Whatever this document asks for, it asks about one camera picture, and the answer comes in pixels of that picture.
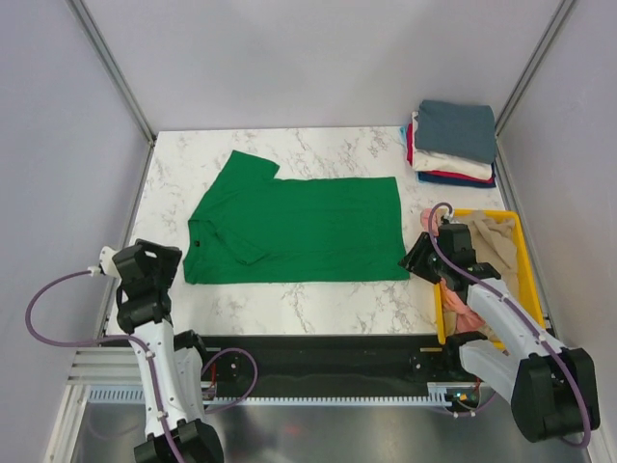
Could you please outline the beige t shirt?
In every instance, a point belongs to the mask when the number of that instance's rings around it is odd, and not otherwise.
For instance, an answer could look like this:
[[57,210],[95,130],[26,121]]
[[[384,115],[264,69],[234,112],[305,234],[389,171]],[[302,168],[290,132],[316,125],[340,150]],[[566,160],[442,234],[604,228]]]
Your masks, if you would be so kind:
[[[469,228],[476,260],[488,262],[500,274],[509,292],[518,297],[517,247],[512,241],[514,223],[512,221],[498,223],[493,218],[487,217],[483,211],[460,216],[458,221]],[[491,341],[498,341],[498,337],[486,322],[479,331],[473,332],[479,332]]]

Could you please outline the pink t shirt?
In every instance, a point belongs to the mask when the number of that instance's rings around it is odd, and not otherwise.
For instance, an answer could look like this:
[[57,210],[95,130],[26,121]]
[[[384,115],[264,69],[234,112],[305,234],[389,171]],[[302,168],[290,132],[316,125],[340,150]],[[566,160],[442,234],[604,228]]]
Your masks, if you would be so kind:
[[[443,211],[438,210],[431,215],[431,209],[425,208],[420,214],[420,223],[426,232],[432,231],[439,235],[439,225]],[[467,306],[459,295],[450,289],[445,279],[440,281],[440,295],[443,308],[444,332],[447,336],[479,331],[485,321]]]

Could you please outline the yellow plastic bin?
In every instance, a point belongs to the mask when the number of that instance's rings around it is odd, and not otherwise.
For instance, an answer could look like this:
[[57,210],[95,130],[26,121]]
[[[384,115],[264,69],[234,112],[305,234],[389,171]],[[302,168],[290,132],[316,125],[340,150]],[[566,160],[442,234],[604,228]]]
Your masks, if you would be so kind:
[[[534,280],[531,260],[528,254],[526,242],[523,235],[523,227],[519,215],[509,210],[490,210],[485,209],[487,217],[493,218],[498,223],[512,221],[514,228],[512,231],[512,241],[517,247],[519,297],[518,301],[533,319],[543,328],[546,328],[541,302],[538,296],[536,283]],[[433,295],[436,313],[437,338],[440,344],[445,344],[447,338],[446,323],[444,322],[443,299],[440,284],[433,286]]]

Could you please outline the green t shirt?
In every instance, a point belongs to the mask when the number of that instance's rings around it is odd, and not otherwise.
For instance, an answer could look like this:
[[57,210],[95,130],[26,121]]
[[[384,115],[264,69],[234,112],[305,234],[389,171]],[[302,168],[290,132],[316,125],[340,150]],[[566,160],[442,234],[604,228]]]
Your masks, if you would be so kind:
[[188,221],[192,285],[404,281],[394,177],[281,179],[233,151]]

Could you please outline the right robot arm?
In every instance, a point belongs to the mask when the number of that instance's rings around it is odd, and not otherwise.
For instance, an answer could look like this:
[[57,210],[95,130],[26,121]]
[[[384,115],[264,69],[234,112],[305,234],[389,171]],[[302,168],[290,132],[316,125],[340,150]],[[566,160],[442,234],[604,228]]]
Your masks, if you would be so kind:
[[479,262],[464,224],[424,231],[400,266],[431,284],[445,282],[493,331],[496,347],[477,330],[448,337],[443,372],[469,374],[506,400],[524,438],[536,443],[579,433],[589,443],[601,423],[595,366],[582,348],[568,348],[523,308],[500,274]]

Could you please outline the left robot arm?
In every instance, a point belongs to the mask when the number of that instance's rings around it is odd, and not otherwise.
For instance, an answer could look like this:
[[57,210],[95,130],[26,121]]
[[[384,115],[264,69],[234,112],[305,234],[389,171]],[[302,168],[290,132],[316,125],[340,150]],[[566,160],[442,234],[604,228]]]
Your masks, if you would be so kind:
[[137,357],[146,406],[146,440],[137,462],[222,462],[216,430],[205,422],[201,379],[211,356],[192,330],[176,334],[173,284],[182,252],[138,239],[111,257],[117,322]]

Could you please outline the folded navy t shirt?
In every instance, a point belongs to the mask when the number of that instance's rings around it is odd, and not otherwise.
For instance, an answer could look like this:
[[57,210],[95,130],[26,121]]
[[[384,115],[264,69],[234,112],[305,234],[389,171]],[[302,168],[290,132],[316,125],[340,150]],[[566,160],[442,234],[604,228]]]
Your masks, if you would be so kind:
[[491,165],[490,168],[491,175],[488,179],[479,179],[476,177],[469,177],[462,174],[441,171],[417,172],[416,174],[419,181],[427,183],[472,187],[479,189],[491,189],[496,187],[496,172],[494,165]]

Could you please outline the folded light blue t shirt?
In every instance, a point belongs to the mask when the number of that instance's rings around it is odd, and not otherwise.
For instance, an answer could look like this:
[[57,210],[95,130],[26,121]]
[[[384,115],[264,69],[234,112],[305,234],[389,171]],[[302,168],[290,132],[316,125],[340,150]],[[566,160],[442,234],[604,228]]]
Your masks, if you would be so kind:
[[408,145],[408,126],[400,126],[399,133],[402,139],[402,143],[407,146]]

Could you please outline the aluminium extrusion rail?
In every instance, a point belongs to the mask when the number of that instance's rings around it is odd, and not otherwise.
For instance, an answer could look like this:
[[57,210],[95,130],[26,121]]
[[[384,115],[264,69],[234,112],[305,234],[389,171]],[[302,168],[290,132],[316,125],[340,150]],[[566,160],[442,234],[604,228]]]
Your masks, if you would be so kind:
[[67,382],[71,385],[141,384],[137,358],[129,347],[88,347],[76,351]]

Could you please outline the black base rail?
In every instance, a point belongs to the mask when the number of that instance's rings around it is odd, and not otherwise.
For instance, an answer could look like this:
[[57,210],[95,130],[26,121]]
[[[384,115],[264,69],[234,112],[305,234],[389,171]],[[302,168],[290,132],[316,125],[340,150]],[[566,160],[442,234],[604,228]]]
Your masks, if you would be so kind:
[[369,398],[416,396],[430,383],[472,385],[435,335],[203,336],[215,362],[217,396],[250,398]]

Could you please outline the right aluminium frame post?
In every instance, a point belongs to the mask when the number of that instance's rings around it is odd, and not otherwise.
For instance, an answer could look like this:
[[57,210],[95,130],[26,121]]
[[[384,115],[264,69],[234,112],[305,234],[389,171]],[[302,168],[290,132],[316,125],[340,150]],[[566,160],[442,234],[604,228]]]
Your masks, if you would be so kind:
[[552,14],[544,32],[536,43],[523,71],[508,96],[501,112],[496,119],[496,136],[498,137],[505,129],[509,120],[523,99],[524,94],[531,85],[534,77],[539,72],[552,47],[555,45],[560,33],[567,24],[570,16],[578,4],[577,0],[561,0]]

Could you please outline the aluminium frame post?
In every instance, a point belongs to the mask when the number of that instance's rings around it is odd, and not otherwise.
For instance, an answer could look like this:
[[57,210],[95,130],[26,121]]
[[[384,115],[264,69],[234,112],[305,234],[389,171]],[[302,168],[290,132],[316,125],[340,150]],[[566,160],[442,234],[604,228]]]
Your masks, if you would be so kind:
[[534,77],[539,72],[552,47],[555,45],[560,33],[567,24],[570,16],[578,4],[577,0],[561,0],[552,14],[544,32],[536,43],[523,71],[508,96],[501,112],[496,119],[496,136],[498,137],[505,129],[509,120],[523,99],[524,94],[531,85]]
[[152,147],[156,141],[156,134],[154,133],[154,130],[152,129],[140,103],[130,88],[120,65],[114,57],[109,44],[107,43],[107,40],[105,40],[104,35],[96,24],[94,16],[88,8],[87,3],[83,0],[67,0],[66,3],[85,33],[91,47],[94,50],[94,53],[98,57],[108,77],[111,79],[112,84],[119,93],[123,103],[131,115],[131,118],[139,128],[147,143]]

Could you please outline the left aluminium frame post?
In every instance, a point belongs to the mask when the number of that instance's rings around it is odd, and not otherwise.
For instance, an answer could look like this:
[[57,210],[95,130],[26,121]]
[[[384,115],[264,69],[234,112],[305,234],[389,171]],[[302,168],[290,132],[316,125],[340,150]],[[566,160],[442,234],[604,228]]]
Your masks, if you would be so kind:
[[120,65],[114,57],[109,44],[107,43],[107,40],[105,40],[104,35],[96,24],[94,16],[88,8],[87,3],[83,0],[67,0],[66,3],[85,33],[91,47],[94,50],[94,53],[98,57],[108,77],[111,79],[112,84],[119,93],[123,103],[131,115],[131,118],[139,128],[147,143],[152,147],[156,141],[156,134],[154,133],[154,130],[152,129],[140,103],[130,88]]

